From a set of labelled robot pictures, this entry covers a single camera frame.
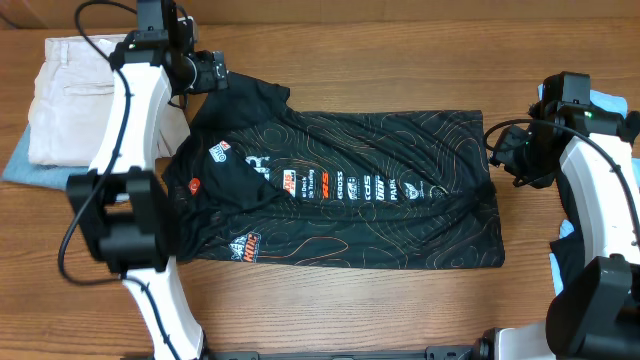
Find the black printed cycling jersey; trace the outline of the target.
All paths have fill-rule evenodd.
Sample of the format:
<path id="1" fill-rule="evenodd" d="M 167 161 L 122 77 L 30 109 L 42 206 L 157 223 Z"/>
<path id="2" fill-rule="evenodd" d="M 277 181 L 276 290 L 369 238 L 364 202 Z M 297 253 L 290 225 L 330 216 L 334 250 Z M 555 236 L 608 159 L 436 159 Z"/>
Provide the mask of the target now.
<path id="1" fill-rule="evenodd" d="M 478 110 L 300 112 L 231 74 L 163 179 L 181 260 L 365 269 L 499 267 Z"/>

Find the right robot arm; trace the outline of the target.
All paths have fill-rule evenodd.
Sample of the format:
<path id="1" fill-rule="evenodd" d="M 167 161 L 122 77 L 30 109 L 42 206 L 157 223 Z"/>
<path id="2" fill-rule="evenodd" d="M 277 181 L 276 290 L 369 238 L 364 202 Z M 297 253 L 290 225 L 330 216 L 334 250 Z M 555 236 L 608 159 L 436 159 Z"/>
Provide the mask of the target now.
<path id="1" fill-rule="evenodd" d="M 514 186 L 567 180 L 584 244 L 583 268 L 541 323 L 492 329 L 475 359 L 636 359 L 639 356 L 639 187 L 632 147 L 639 114 L 594 99 L 587 74 L 544 80 L 526 119 L 496 125 L 489 161 Z"/>

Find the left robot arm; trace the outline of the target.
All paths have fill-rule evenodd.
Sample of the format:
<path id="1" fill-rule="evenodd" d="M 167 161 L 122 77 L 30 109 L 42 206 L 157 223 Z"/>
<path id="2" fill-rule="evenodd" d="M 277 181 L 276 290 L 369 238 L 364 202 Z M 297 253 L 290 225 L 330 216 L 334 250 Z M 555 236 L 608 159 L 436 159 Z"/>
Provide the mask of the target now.
<path id="1" fill-rule="evenodd" d="M 114 97 L 98 154 L 84 175 L 68 179 L 74 218 L 58 252 L 58 269 L 80 229 L 91 256 L 107 265 L 107 283 L 122 283 L 152 338 L 154 359 L 211 359 L 205 332 L 192 314 L 178 275 L 177 214 L 155 175 L 160 120 L 173 98 L 223 90 L 221 52 L 196 51 L 197 27 L 172 0 L 138 0 L 136 29 L 104 54 Z"/>

